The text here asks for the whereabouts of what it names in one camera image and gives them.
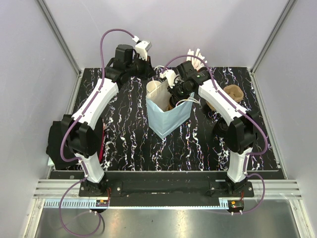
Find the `red object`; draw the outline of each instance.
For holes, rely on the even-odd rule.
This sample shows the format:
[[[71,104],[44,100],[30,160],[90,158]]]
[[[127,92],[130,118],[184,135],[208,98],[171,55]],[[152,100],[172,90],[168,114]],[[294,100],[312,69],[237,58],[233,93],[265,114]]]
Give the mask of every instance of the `red object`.
[[[99,153],[99,162],[101,163],[101,160],[103,160],[103,150],[104,150],[104,137],[105,137],[105,131],[103,130],[103,136],[101,141],[101,149]]]

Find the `gray floor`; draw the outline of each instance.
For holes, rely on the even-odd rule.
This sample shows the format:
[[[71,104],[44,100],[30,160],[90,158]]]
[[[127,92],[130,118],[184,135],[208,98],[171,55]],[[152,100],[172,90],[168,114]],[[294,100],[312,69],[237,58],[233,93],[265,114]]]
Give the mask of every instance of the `gray floor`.
[[[255,206],[246,201],[246,209]],[[76,233],[87,234],[98,224],[97,217],[83,209],[63,209],[64,222]],[[206,210],[107,210],[103,227],[93,237],[101,238],[299,238],[289,204],[266,200],[253,213],[242,216],[213,214]],[[58,209],[45,208],[37,238],[72,238],[61,228]]]

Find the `paper cup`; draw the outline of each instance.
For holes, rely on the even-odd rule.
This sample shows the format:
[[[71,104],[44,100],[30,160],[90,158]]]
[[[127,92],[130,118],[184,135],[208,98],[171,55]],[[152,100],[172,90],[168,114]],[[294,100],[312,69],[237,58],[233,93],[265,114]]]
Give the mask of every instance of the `paper cup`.
[[[155,90],[160,84],[161,84],[161,82],[156,81],[156,80],[152,80],[152,81],[148,82],[148,84],[147,84],[147,93],[150,93],[153,90]]]

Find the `black marble tablecloth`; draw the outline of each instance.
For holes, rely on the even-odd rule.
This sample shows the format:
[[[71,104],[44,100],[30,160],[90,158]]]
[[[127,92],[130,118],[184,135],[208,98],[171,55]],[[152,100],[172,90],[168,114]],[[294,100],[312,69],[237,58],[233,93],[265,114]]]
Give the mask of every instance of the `black marble tablecloth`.
[[[215,67],[213,75],[224,88],[238,85],[244,92],[240,104],[260,114],[260,126],[266,133],[255,91],[244,67]],[[80,108],[101,76],[101,69],[87,68],[80,84],[74,112]],[[148,126],[146,109],[146,84],[132,78],[107,105],[103,118],[106,137],[102,167],[105,171],[216,171],[227,170],[230,153],[223,138],[212,137],[212,128],[220,115],[211,111],[205,100],[193,104],[190,118],[173,133],[161,140]],[[264,147],[259,138],[254,152]],[[68,168],[80,170],[80,166]],[[263,156],[250,158],[249,170],[277,170],[275,157],[269,143]]]

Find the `white wall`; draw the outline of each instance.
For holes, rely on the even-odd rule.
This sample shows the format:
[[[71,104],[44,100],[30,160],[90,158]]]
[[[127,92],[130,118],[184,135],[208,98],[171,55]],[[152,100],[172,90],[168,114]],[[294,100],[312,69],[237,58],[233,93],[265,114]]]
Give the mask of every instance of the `white wall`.
[[[99,44],[111,28],[148,39],[153,65],[200,48],[213,66],[251,67],[287,0],[46,0],[79,66],[100,67]],[[105,62],[125,33],[104,40]]]
[[[2,0],[0,32],[0,236],[17,238],[76,76],[35,0]]]
[[[287,174],[317,233],[317,1],[297,1],[256,72]]]

